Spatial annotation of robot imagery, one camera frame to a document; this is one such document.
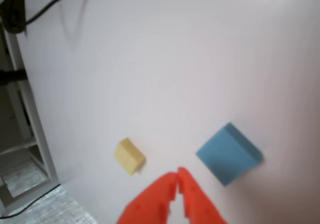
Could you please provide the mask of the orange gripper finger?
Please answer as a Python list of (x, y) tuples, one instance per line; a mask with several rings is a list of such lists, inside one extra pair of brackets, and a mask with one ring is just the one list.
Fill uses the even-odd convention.
[(190, 172), (184, 167), (179, 167), (177, 172), (178, 189), (183, 195), (184, 213), (189, 223), (226, 223)]

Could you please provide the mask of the orange gripper finger with sticker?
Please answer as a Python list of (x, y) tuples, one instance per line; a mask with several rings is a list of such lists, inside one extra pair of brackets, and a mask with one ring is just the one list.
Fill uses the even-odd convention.
[(177, 176), (168, 172), (146, 187), (124, 208), (117, 223), (166, 223), (170, 202), (176, 196)]

